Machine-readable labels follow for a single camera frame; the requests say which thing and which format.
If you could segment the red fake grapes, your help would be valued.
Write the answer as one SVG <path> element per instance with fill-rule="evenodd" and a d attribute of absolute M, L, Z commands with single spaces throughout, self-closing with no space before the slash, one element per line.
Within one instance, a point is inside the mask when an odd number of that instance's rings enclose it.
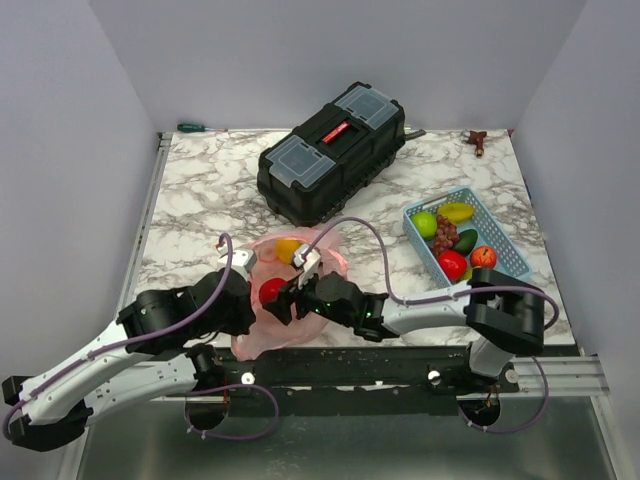
<path fill-rule="evenodd" d="M 459 240 L 457 227 L 447 217 L 436 216 L 436 232 L 431 241 L 431 252 L 438 257 L 443 252 L 452 249 Z"/>

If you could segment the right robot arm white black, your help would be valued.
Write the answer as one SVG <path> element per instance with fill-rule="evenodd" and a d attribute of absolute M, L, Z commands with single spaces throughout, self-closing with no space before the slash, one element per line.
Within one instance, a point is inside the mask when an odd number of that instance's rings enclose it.
<path fill-rule="evenodd" d="M 300 284 L 276 278 L 259 290 L 263 308 L 282 324 L 310 314 L 381 342 L 414 331 L 466 326 L 481 339 L 468 350 L 460 379 L 480 392 L 493 384 L 517 355 L 535 356 L 544 346 L 544 293 L 500 272 L 480 268 L 471 278 L 422 299 L 394 300 L 389 293 L 363 292 L 337 273 Z"/>

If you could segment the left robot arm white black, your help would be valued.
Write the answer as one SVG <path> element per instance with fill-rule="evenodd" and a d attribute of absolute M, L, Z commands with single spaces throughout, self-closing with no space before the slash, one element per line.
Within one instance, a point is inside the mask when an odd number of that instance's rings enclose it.
<path fill-rule="evenodd" d="M 47 452 L 131 404 L 212 394 L 227 378 L 213 347 L 199 337 L 244 335 L 255 320 L 249 276 L 236 270 L 211 272 L 192 286 L 144 291 L 67 360 L 36 376 L 5 379 L 2 395 L 11 409 L 2 433 L 15 446 Z"/>

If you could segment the pink plastic bag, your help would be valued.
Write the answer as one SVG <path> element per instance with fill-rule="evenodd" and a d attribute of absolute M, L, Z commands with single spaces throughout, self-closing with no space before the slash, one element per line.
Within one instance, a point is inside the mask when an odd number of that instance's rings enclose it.
<path fill-rule="evenodd" d="M 265 310 L 260 302 L 262 285 L 273 278 L 291 280 L 296 270 L 285 261 L 285 255 L 293 251 L 295 245 L 310 244 L 320 231 L 315 228 L 298 227 L 264 235 L 246 246 L 254 250 L 257 263 L 249 276 L 251 283 L 251 306 L 256 321 L 247 335 L 231 339 L 231 350 L 240 361 L 254 360 L 261 353 L 310 342 L 317 338 L 328 321 L 316 313 L 296 317 L 296 308 L 291 308 L 292 320 L 285 325 L 272 313 Z"/>

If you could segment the yellow fake lemon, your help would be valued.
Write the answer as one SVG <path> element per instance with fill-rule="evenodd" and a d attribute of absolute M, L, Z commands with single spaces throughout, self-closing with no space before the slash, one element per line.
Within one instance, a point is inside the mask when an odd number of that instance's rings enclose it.
<path fill-rule="evenodd" d="M 437 214 L 453 224 L 461 224 L 470 220 L 475 213 L 473 206 L 463 202 L 445 203 L 438 207 Z"/>

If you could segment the green fake apple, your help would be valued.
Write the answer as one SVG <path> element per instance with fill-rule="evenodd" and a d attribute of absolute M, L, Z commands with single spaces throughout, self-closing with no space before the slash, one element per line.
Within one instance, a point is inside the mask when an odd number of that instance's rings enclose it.
<path fill-rule="evenodd" d="M 423 239 L 431 239 L 438 230 L 437 218 L 430 212 L 421 211 L 410 217 L 416 231 Z"/>

